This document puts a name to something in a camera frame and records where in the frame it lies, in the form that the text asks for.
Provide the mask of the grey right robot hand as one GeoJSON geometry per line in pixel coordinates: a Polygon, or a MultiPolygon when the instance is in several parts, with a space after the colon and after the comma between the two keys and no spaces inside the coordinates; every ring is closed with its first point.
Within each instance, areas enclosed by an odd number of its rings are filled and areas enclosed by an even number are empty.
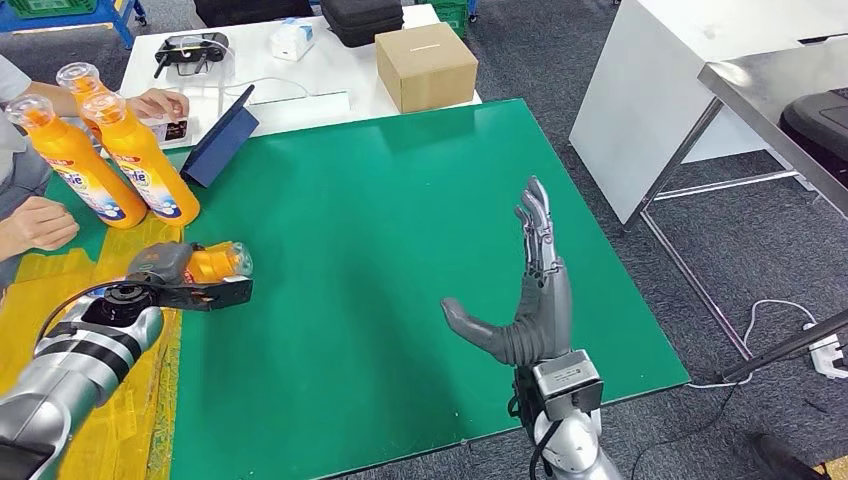
{"type": "Polygon", "coordinates": [[[535,176],[514,208],[523,233],[525,269],[513,321],[497,326],[470,315],[446,297],[440,306],[450,329],[498,362],[526,367],[571,351],[572,295],[567,268],[555,245],[549,196],[535,176]]]}

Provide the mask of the person's right hand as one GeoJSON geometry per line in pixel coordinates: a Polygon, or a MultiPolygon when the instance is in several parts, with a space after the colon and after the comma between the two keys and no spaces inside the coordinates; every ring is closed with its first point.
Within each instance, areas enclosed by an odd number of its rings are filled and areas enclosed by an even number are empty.
{"type": "Polygon", "coordinates": [[[1,221],[1,260],[31,249],[54,251],[73,240],[79,229],[63,204],[29,197],[1,221]]]}

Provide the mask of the person's left hand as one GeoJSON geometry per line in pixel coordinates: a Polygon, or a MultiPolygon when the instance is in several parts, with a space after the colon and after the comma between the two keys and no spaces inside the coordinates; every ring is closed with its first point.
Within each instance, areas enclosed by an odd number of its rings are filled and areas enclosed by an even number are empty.
{"type": "Polygon", "coordinates": [[[189,100],[183,94],[151,88],[141,95],[128,98],[127,106],[140,118],[164,119],[177,122],[189,115],[189,100]]]}

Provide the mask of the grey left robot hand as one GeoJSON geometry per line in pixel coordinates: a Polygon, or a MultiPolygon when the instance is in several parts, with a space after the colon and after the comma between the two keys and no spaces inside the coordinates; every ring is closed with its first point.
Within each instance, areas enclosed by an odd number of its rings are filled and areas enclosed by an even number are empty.
{"type": "Polygon", "coordinates": [[[156,243],[144,248],[132,259],[126,279],[164,285],[182,284],[192,253],[193,248],[188,243],[156,243]]]}

